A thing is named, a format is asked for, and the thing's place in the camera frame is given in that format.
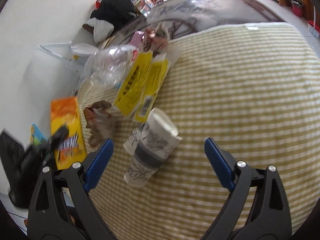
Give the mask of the brown paper wrapper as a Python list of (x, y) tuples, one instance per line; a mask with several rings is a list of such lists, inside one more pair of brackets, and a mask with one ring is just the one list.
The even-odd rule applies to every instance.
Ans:
[(115, 136), (118, 121), (112, 115), (111, 107), (110, 102), (100, 100), (84, 108), (86, 128), (91, 134), (88, 140), (91, 147), (98, 147), (106, 139)]

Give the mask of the small red trash can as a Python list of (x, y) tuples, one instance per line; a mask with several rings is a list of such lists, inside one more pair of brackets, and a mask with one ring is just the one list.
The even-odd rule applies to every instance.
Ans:
[(292, 5), (292, 11), (297, 17), (303, 17), (303, 5), (300, 4), (299, 2), (292, 0), (291, 1)]

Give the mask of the pink snack wrapper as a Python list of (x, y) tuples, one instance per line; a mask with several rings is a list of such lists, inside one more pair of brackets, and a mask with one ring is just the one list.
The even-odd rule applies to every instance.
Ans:
[(145, 33), (143, 31), (137, 30), (133, 34), (128, 44), (139, 48), (143, 43), (144, 37), (145, 37)]

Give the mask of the patterned glass table cover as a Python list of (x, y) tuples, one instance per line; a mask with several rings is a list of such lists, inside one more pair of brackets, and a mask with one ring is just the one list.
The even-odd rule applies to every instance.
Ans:
[(112, 45), (127, 44), (136, 31), (165, 25), (171, 39), (218, 25), (282, 22), (257, 0), (167, 0), (132, 20), (115, 33)]

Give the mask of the clear plastic bottle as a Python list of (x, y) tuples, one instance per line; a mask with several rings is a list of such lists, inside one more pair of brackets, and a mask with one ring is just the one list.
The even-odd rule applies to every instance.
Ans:
[(85, 78), (95, 88), (116, 88), (130, 70), (137, 54), (137, 47), (127, 44), (100, 50), (86, 61)]

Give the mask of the yellow packaging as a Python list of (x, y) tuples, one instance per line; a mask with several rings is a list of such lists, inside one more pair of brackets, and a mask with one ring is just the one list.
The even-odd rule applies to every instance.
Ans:
[(169, 70), (166, 53), (139, 53), (122, 82), (113, 106), (135, 122), (146, 122)]

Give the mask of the white plastic bag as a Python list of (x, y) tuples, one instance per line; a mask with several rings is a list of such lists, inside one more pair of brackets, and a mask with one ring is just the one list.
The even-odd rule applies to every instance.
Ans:
[(87, 21), (90, 27), (93, 27), (93, 38), (95, 43), (102, 42), (110, 37), (114, 31), (114, 25), (106, 20), (99, 20), (97, 18), (90, 18)]

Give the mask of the yellow striped table cloth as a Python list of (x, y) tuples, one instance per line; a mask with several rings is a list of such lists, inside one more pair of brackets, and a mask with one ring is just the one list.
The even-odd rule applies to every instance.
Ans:
[(228, 196), (205, 153), (211, 137), (255, 168), (274, 165), (297, 231), (319, 200), (319, 58), (288, 23), (221, 25), (171, 42), (180, 56), (155, 107), (182, 141), (144, 187), (124, 174), (137, 124), (118, 114), (114, 153), (90, 197), (118, 239), (199, 239)]

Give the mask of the paper coffee cup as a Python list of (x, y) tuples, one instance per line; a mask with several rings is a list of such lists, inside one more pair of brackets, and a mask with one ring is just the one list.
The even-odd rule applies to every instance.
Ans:
[(178, 127), (161, 109), (153, 108), (143, 126), (136, 128), (124, 143), (132, 155), (124, 174), (132, 187), (144, 187), (181, 142)]

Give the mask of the yellow snack box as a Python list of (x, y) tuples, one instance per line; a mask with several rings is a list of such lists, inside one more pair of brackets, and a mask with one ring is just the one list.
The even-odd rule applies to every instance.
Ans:
[(55, 99), (50, 104), (50, 129), (60, 139), (54, 151), (59, 170), (69, 168), (74, 162), (82, 162), (87, 156), (77, 98), (70, 96)]

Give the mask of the black clothes pile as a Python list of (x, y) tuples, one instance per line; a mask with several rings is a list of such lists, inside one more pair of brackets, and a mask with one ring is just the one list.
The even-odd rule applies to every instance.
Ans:
[(114, 31), (118, 31), (137, 16), (131, 0), (102, 0), (100, 7), (91, 13), (90, 18), (105, 20), (114, 26)]

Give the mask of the crumpled pink brown wrapper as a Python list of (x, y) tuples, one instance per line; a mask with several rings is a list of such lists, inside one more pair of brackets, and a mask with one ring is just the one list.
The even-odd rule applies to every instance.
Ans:
[(166, 50), (170, 41), (170, 34), (167, 27), (159, 24), (156, 28), (146, 28), (142, 42), (143, 51), (152, 51), (160, 54)]

